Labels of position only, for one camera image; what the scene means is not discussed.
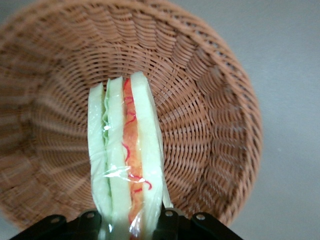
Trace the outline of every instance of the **gray surface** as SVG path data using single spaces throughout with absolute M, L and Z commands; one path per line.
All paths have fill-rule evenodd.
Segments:
M 1 0 L 0 20 L 24 0 Z M 264 151 L 231 226 L 245 240 L 320 238 L 320 1 L 172 0 L 229 44 L 260 102 Z M 16 233 L 0 220 L 0 240 Z

